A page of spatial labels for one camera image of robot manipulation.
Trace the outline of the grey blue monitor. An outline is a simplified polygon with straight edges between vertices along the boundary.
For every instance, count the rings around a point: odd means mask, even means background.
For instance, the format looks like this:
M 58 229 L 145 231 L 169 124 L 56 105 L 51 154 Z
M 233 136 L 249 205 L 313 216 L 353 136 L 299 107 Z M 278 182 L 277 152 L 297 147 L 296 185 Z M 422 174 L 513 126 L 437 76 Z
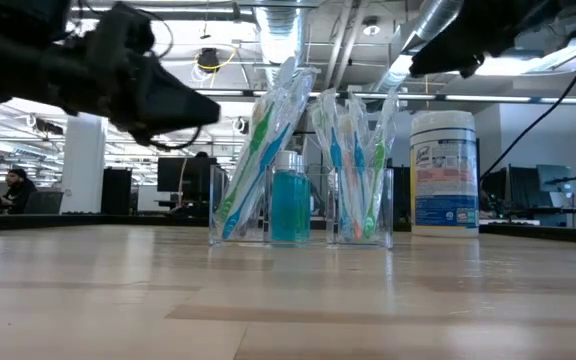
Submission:
M 562 165 L 539 164 L 536 169 L 540 191 L 550 196 L 554 207 L 569 208 L 573 203 L 574 195 L 571 168 Z

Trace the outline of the clear acrylic organizer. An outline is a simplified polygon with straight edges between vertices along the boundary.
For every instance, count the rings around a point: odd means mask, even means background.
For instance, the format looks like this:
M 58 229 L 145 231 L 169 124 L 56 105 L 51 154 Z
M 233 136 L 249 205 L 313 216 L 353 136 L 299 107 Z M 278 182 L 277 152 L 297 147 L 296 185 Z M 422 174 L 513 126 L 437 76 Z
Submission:
M 364 200 L 365 210 L 369 203 L 369 169 L 364 170 Z M 393 225 L 394 225 L 394 172 L 391 169 L 384 171 L 384 186 L 382 194 L 381 208 L 377 220 L 377 230 L 369 240 L 355 240 L 352 235 L 349 240 L 345 240 L 339 232 L 337 189 L 335 187 L 335 175 L 327 167 L 311 167 L 305 169 L 310 182 L 310 238 L 307 242 L 277 242 L 270 240 L 255 240 L 248 238 L 244 240 L 221 238 L 223 223 L 217 219 L 217 210 L 224 198 L 224 194 L 230 182 L 222 179 L 222 172 L 216 168 L 211 170 L 210 186 L 210 215 L 209 215 L 209 243 L 212 245 L 221 244 L 253 244 L 270 247 L 382 247 L 390 249 L 393 247 Z M 342 183 L 344 186 L 344 199 L 347 212 L 351 219 L 349 198 L 346 194 L 347 185 L 344 168 L 342 168 Z

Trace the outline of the fluorescent ceiling light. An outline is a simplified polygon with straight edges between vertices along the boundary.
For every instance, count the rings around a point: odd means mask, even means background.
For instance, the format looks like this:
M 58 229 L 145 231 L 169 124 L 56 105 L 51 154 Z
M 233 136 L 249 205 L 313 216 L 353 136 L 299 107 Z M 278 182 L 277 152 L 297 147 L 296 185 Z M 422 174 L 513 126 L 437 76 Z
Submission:
M 539 58 L 486 57 L 475 74 L 479 76 L 518 76 L 531 70 L 538 62 Z

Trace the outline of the silver ventilation duct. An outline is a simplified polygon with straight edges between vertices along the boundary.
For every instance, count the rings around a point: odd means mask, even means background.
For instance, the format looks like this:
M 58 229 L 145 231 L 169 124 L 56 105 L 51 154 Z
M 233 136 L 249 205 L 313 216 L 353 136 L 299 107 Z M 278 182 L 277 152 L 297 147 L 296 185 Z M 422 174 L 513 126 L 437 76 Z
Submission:
M 279 66 L 288 58 L 300 63 L 305 39 L 308 10 L 297 7 L 301 0 L 272 0 L 275 5 L 254 9 L 259 28 L 262 59 L 269 68 L 264 70 L 267 88 L 271 89 L 278 77 Z

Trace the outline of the white Lysol wipes canister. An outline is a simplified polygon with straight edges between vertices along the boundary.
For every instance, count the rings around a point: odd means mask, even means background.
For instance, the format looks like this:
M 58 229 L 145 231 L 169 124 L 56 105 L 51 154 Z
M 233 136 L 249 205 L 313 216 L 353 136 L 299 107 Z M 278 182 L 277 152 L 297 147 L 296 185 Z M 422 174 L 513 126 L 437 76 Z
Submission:
M 410 185 L 414 235 L 479 234 L 477 137 L 471 113 L 437 111 L 413 119 Z

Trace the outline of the black cabinet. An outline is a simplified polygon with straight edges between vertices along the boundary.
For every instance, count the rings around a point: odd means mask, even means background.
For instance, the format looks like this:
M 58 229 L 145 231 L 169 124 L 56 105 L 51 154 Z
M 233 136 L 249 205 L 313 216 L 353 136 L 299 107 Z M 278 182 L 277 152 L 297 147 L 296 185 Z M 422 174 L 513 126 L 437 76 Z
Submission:
M 107 215 L 128 215 L 131 189 L 131 170 L 106 168 L 103 174 L 101 212 Z

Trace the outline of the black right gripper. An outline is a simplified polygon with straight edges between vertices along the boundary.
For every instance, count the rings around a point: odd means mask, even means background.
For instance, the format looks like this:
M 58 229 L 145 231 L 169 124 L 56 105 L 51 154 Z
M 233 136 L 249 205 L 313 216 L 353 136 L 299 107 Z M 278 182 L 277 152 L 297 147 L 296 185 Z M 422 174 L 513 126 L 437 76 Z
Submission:
M 500 56 L 515 38 L 557 17 L 568 0 L 464 0 L 456 19 L 412 57 L 412 77 L 457 72 L 476 74 L 484 55 Z

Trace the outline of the black computer monitor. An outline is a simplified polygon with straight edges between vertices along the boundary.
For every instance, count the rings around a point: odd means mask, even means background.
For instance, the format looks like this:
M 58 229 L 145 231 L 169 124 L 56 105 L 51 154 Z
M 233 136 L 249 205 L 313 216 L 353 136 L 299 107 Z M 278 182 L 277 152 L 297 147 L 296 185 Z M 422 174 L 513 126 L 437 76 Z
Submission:
M 183 200 L 208 200 L 211 168 L 216 158 L 178 157 L 159 158 L 157 162 L 157 190 L 182 193 Z

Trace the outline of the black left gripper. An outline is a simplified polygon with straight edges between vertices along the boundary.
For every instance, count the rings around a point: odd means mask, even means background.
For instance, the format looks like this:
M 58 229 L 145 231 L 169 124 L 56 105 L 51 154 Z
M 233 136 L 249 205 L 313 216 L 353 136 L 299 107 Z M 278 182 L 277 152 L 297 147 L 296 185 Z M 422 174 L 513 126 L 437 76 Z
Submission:
M 155 136 L 217 123 L 221 107 L 186 86 L 146 53 L 149 34 L 86 34 L 43 55 L 46 101 L 70 115 L 92 113 L 126 125 L 141 146 Z

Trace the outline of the dark laptop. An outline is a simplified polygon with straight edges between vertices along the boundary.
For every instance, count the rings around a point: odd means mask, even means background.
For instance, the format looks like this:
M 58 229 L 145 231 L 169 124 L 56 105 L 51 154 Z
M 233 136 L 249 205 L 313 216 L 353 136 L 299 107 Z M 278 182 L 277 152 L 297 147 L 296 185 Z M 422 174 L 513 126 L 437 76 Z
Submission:
M 59 191 L 33 192 L 28 197 L 24 213 L 31 215 L 58 215 L 62 199 L 63 193 Z

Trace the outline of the long ceiling light strip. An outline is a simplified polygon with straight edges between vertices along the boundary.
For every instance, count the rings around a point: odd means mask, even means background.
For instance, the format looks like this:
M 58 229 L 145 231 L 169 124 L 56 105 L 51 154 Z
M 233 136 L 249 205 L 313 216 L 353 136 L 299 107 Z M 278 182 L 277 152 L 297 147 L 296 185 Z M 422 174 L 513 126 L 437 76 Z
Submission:
M 229 90 L 229 89 L 197 89 L 197 92 L 215 99 L 236 101 L 241 98 L 248 100 L 266 94 L 264 90 Z M 417 102 L 470 102 L 470 103 L 508 103 L 534 105 L 570 105 L 576 106 L 576 97 L 530 97 L 530 96 L 498 96 L 498 95 L 459 95 L 459 94 L 421 94 L 400 93 L 400 100 Z

